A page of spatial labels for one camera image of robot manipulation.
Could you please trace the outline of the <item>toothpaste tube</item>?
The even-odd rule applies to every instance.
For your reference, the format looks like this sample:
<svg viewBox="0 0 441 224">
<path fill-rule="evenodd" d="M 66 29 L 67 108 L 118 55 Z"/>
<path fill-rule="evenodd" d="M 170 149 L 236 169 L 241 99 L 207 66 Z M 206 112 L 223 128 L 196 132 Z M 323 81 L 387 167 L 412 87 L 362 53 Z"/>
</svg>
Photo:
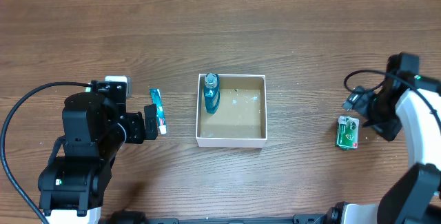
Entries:
<svg viewBox="0 0 441 224">
<path fill-rule="evenodd" d="M 150 89 L 150 94 L 153 104 L 156 105 L 156 115 L 158 130 L 161 135 L 167 134 L 167 125 L 165 121 L 165 114 L 163 110 L 163 103 L 161 97 L 161 91 L 159 89 Z"/>
</svg>

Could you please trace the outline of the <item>blue mouthwash bottle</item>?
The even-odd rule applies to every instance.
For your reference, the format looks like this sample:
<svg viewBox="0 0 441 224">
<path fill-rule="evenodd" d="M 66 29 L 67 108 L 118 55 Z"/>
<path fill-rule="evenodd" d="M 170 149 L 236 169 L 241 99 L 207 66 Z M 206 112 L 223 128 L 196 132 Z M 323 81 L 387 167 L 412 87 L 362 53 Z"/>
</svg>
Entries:
<svg viewBox="0 0 441 224">
<path fill-rule="evenodd" d="M 214 73 L 204 77 L 205 109 L 209 114 L 215 114 L 220 103 L 219 76 Z"/>
</svg>

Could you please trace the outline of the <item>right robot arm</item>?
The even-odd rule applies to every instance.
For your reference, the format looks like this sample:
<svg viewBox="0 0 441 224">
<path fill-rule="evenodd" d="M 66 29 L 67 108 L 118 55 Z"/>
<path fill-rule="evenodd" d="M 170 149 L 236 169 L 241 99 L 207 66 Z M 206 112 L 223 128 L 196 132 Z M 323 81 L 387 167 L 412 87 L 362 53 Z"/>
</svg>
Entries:
<svg viewBox="0 0 441 224">
<path fill-rule="evenodd" d="M 356 111 L 387 141 L 404 132 L 408 171 L 377 204 L 340 202 L 319 223 L 439 223 L 440 81 L 419 72 L 418 56 L 401 52 L 388 58 L 383 81 L 374 88 L 358 86 L 342 108 Z"/>
</svg>

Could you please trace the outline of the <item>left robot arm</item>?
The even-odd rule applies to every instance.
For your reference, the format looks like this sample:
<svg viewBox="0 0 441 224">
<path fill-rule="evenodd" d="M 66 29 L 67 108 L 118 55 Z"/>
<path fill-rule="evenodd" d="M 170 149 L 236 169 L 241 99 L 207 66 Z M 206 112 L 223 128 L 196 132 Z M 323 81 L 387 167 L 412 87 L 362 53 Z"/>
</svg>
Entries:
<svg viewBox="0 0 441 224">
<path fill-rule="evenodd" d="M 38 188 L 49 223 L 98 223 L 119 149 L 158 136 L 157 106 L 127 111 L 126 77 L 92 81 L 64 101 L 64 135 L 54 144 Z"/>
</svg>

